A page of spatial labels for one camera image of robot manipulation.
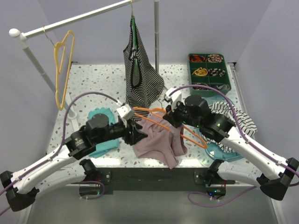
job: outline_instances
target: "teal cloth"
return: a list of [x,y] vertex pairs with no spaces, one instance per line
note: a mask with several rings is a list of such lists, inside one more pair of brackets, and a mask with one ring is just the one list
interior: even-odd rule
[[[90,111],[88,113],[88,119],[90,120],[94,115],[102,113],[105,114],[109,118],[110,124],[115,124],[115,118],[112,113],[112,111],[109,108],[102,107],[101,109],[96,108],[94,111]],[[119,146],[118,139],[102,142],[96,145],[96,151],[93,153],[90,153],[89,156],[93,158],[99,158],[103,155],[105,155],[107,152],[110,151],[112,148],[117,148]]]

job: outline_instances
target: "striped cloth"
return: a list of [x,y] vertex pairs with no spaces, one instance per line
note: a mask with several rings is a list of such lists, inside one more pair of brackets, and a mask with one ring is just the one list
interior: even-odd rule
[[[227,117],[229,117],[231,120],[235,121],[234,117],[233,117],[233,113],[230,109],[230,106],[228,105],[227,102],[215,102],[212,105],[209,105],[209,107],[211,108],[213,113],[220,113],[223,114]],[[250,118],[250,116],[248,116],[248,114],[246,114],[245,112],[238,110],[235,106],[234,110],[236,112],[237,118],[238,118],[238,122],[240,123],[241,129],[243,130],[244,133],[246,133],[249,137],[252,137],[256,132],[257,132],[257,128],[255,123],[252,121],[252,119]],[[225,153],[231,153],[234,152],[233,149],[224,146],[221,143],[217,143],[214,140],[208,139],[205,136],[203,136],[204,140],[207,143],[210,142],[214,142],[216,145],[218,145]]]
[[[149,62],[135,24],[134,16],[131,17],[130,29],[129,43],[123,51],[126,69],[126,103],[131,107],[149,108],[162,93],[164,80]],[[136,49],[133,46],[133,34],[135,34],[136,37]],[[145,117],[149,114],[144,111],[136,112]],[[136,116],[133,116],[133,119],[140,120],[140,118]]]

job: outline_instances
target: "pink cloth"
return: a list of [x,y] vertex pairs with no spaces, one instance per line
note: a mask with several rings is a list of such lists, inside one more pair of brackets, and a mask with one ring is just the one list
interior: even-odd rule
[[187,154],[187,148],[184,146],[184,139],[180,136],[183,134],[183,126],[175,128],[168,121],[156,116],[150,117],[152,120],[167,126],[166,130],[159,125],[142,119],[139,124],[142,130],[149,136],[142,139],[133,146],[134,152],[138,158],[156,159],[165,163],[170,169],[178,165],[175,156]]

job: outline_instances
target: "speckled tabletop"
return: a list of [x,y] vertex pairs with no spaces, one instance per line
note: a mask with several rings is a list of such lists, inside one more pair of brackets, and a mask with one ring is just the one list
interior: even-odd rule
[[[186,64],[176,65],[160,65],[160,74],[164,78],[165,86],[179,87],[187,85],[188,71]],[[228,74],[232,85],[232,90],[227,96],[234,102],[237,108],[241,108],[233,75],[228,66]],[[80,65],[73,64],[68,82],[68,92],[71,98],[74,99],[77,95],[87,91],[100,91],[125,102],[126,82],[125,82],[125,67],[123,64],[110,65]],[[182,97],[185,99],[189,95],[189,89],[182,90]],[[210,98],[209,103],[219,101],[219,97]],[[79,125],[85,124],[88,113],[95,108],[107,107],[114,112],[117,117],[116,104],[111,100],[99,96],[88,95],[79,99],[74,106],[74,110],[78,113]],[[161,104],[156,101],[152,107],[161,107]],[[59,111],[50,145],[47,152],[54,150],[61,142],[62,125],[65,110]],[[73,132],[71,122],[67,121],[66,137]],[[195,139],[188,132],[184,133],[187,137]],[[119,148],[112,149],[106,155],[100,158],[91,158],[97,167],[120,167],[120,168],[165,168],[165,164],[154,159],[138,159],[131,146],[125,144],[122,139],[119,139]],[[188,153],[183,156],[176,157],[178,160],[178,168],[193,168],[193,167],[209,167],[213,160],[208,157],[205,150],[195,144],[185,141],[188,148]],[[241,159],[232,162],[238,165],[248,166],[249,162],[246,159]]]

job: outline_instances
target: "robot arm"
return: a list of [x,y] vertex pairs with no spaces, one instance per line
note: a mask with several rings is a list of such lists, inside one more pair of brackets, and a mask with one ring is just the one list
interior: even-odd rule
[[[247,135],[245,135],[248,139],[246,141],[233,121],[222,114],[212,113],[207,102],[200,96],[189,96],[183,104],[181,92],[177,91],[171,95],[170,93],[173,91],[174,89],[170,88],[165,94],[165,100],[170,103],[166,107],[167,113],[163,117],[165,120],[175,127],[182,124],[198,127],[204,136],[234,149],[254,165],[247,168],[215,160],[209,168],[210,175],[204,178],[210,183],[213,179],[237,180],[259,187],[263,193],[276,200],[284,198],[294,173],[281,164],[296,171],[299,167],[299,162],[296,159],[281,157]],[[249,142],[261,149],[264,154],[252,147]]]
[[[110,125],[106,115],[97,114],[87,121],[86,125],[71,134],[60,150],[59,147],[56,148],[25,169],[14,173],[5,171],[0,174],[11,209],[22,210],[35,201],[36,195],[44,194],[68,183],[79,182],[86,175],[91,175],[91,172],[95,170],[91,160],[83,160],[67,170],[58,170],[94,152],[98,143],[122,137],[125,143],[134,145],[147,137],[147,134],[140,131],[142,126],[130,119],[134,111],[129,105],[124,105],[117,111],[121,118],[118,123]],[[34,171],[24,175],[28,170]]]

